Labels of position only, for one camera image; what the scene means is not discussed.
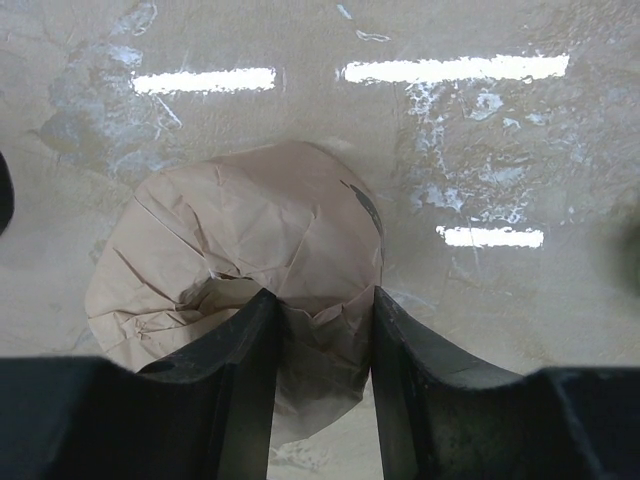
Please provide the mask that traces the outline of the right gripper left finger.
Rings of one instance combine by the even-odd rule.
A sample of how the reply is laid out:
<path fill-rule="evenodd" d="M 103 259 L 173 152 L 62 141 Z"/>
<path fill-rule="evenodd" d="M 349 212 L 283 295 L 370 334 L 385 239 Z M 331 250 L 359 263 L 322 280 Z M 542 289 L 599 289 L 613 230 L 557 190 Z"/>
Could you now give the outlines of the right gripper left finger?
<path fill-rule="evenodd" d="M 170 389 L 159 402 L 142 479 L 263 479 L 279 362 L 279 304 L 260 290 L 229 320 L 140 376 Z"/>

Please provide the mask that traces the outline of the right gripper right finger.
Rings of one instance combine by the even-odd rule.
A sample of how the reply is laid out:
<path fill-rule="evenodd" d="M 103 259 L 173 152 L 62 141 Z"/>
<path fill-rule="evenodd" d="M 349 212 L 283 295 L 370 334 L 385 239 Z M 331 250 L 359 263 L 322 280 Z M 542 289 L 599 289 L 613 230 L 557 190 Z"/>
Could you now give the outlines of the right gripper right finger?
<path fill-rule="evenodd" d="M 532 479 L 530 377 L 487 362 L 409 315 L 382 288 L 371 374 L 386 479 Z"/>

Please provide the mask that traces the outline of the brown paper roll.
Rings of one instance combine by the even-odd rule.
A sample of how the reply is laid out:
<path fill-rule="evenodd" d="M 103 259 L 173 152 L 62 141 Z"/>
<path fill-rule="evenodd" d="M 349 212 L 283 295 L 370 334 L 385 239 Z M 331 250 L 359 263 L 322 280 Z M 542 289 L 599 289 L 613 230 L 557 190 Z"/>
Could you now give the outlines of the brown paper roll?
<path fill-rule="evenodd" d="M 258 291 L 284 313 L 272 442 L 306 439 L 363 397 L 383 227 L 335 156 L 285 142 L 164 169 L 126 205 L 85 297 L 90 329 L 138 371 L 220 327 Z"/>

